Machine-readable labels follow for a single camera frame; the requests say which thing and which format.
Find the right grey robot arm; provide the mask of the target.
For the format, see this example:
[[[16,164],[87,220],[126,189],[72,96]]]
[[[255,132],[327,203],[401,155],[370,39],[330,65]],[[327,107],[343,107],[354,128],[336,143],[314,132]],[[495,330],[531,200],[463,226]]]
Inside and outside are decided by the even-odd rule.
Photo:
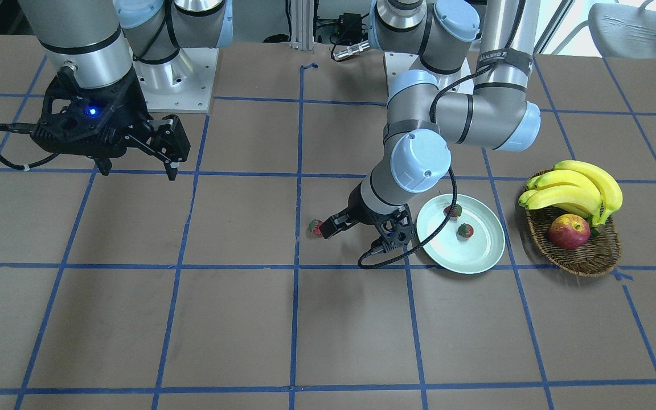
[[[177,177],[190,142],[177,115],[156,120],[146,95],[201,90],[187,49],[228,47],[230,1],[21,1],[56,75],[36,124],[14,126],[48,153],[90,158],[102,175],[136,149]]]

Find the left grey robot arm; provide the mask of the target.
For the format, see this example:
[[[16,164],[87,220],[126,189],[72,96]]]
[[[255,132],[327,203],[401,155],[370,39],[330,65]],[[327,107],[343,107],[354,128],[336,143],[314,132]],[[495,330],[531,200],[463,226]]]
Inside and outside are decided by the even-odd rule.
[[[383,158],[326,219],[330,238],[357,223],[390,227],[450,168],[450,144],[523,151],[540,111],[526,97],[539,1],[374,1],[370,46],[414,54],[388,89]]]

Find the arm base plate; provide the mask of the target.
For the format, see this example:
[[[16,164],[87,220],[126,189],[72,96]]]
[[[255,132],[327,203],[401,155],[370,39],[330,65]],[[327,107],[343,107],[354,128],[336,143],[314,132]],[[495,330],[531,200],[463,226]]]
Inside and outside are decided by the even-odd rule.
[[[470,65],[464,59],[458,72],[435,73],[425,67],[416,54],[401,54],[401,52],[385,52],[384,65],[386,71],[386,84],[390,101],[398,91],[416,83],[429,83],[435,86],[436,91],[471,75]]]
[[[207,114],[219,51],[185,48],[169,62],[134,62],[149,112]]]

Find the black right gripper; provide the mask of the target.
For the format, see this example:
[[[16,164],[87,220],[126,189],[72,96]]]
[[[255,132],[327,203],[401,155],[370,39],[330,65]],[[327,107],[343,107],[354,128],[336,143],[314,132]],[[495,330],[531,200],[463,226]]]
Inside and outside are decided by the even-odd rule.
[[[128,72],[118,85],[125,88],[117,104],[118,158],[129,148],[142,150],[164,162],[167,178],[174,181],[179,162],[187,160],[191,147],[179,117],[167,115],[162,120],[151,117],[135,72]],[[101,175],[108,176],[113,163],[111,158],[96,158],[96,166]]]

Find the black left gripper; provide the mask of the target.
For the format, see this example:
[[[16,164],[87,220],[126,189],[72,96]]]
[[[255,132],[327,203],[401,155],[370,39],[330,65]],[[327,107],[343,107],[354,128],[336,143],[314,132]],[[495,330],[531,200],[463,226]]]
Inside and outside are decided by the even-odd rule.
[[[319,227],[323,238],[328,239],[336,233],[349,230],[359,223],[368,226],[379,226],[388,220],[388,214],[374,212],[366,205],[361,194],[361,186],[357,185],[350,193],[348,207],[323,221]]]

